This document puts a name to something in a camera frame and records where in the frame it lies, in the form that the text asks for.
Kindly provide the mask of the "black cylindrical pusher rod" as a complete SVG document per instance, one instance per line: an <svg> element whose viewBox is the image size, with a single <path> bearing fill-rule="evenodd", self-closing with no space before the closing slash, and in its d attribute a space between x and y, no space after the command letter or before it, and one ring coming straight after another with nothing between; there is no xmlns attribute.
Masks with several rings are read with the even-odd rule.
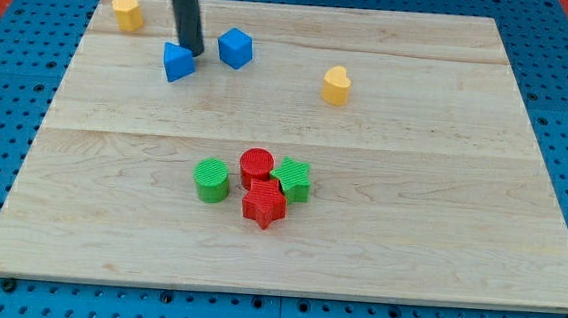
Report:
<svg viewBox="0 0 568 318"><path fill-rule="evenodd" d="M201 25L199 0L171 0L179 45L200 56L205 44Z"/></svg>

